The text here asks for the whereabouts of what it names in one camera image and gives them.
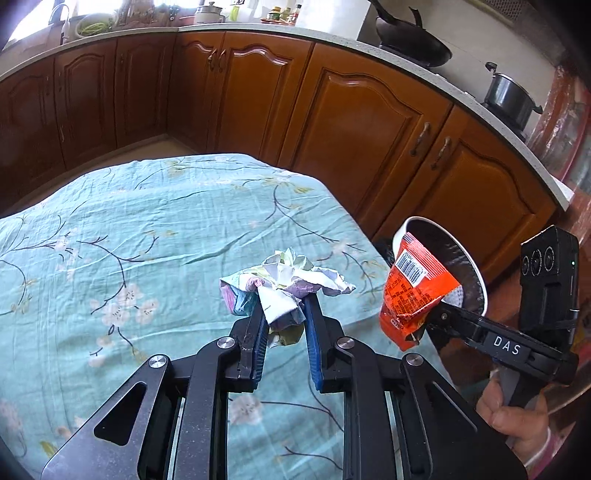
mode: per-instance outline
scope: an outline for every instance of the kitchen cabinet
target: kitchen cabinet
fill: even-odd
[[[312,45],[297,38],[226,33],[216,63],[208,151],[277,164]]]
[[[371,236],[404,193],[451,107],[398,70],[316,44],[279,166],[322,181]]]
[[[68,169],[117,148],[113,83],[116,39],[56,55],[56,112]]]
[[[117,40],[115,125],[117,147],[166,133],[170,64],[175,33]]]
[[[66,170],[58,137],[53,58],[0,83],[0,209]]]
[[[179,33],[168,95],[168,133],[197,153],[207,150],[207,123],[224,32]]]
[[[519,256],[556,209],[530,167],[455,106],[416,176],[374,239],[391,238],[411,215],[427,217],[470,252],[486,281]]]

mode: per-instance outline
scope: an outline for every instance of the silver bolt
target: silver bolt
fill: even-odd
[[[336,344],[343,350],[349,350],[355,346],[355,340],[350,337],[341,337],[336,341]]]
[[[232,337],[222,337],[217,341],[217,346],[223,349],[232,348],[236,345],[236,340]]]
[[[148,365],[152,368],[160,368],[166,365],[166,357],[164,355],[154,355],[148,360]]]
[[[409,353],[407,355],[407,363],[413,367],[419,367],[423,364],[423,357],[418,353]]]

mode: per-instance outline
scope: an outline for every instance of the human hand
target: human hand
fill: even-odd
[[[526,463],[544,446],[548,435],[548,405],[540,393],[534,410],[504,407],[503,392],[496,377],[491,378],[476,404],[476,411],[498,432],[515,437],[513,451]]]

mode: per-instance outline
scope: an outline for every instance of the crumpled wrapper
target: crumpled wrapper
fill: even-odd
[[[261,265],[220,278],[223,299],[234,315],[251,315],[259,295],[271,331],[285,331],[270,338],[271,345],[290,345],[300,339],[306,319],[300,303],[308,293],[322,290],[324,295],[335,297],[354,289],[355,285],[336,270],[315,267],[292,248],[276,250]]]

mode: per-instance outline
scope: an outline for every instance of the black frying pan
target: black frying pan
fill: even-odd
[[[389,14],[378,0],[369,0],[378,11],[375,26],[382,45],[391,47],[426,67],[439,67],[452,57],[452,52],[438,38],[423,28],[421,14],[413,12],[416,25]]]

